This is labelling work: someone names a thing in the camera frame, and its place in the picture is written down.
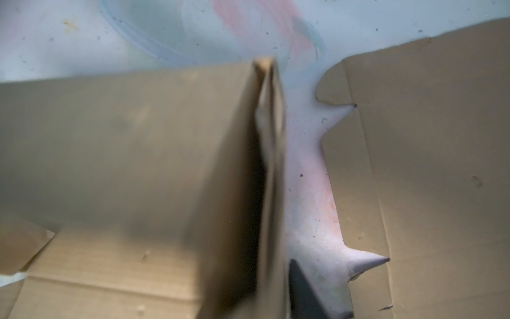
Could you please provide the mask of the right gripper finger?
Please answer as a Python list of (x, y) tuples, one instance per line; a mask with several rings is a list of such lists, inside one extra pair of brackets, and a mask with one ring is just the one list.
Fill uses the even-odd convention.
[(294, 319), (331, 319), (354, 318), (352, 311), (329, 314), (313, 291), (299, 263), (295, 259), (289, 264), (289, 289), (291, 318)]

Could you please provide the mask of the cardboard box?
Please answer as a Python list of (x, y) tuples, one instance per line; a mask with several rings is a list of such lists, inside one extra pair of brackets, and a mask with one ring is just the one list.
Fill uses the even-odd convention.
[(509, 317), (509, 20), (348, 57), (318, 101), (356, 318)]
[(273, 58), (1, 85), (2, 318), (289, 318)]

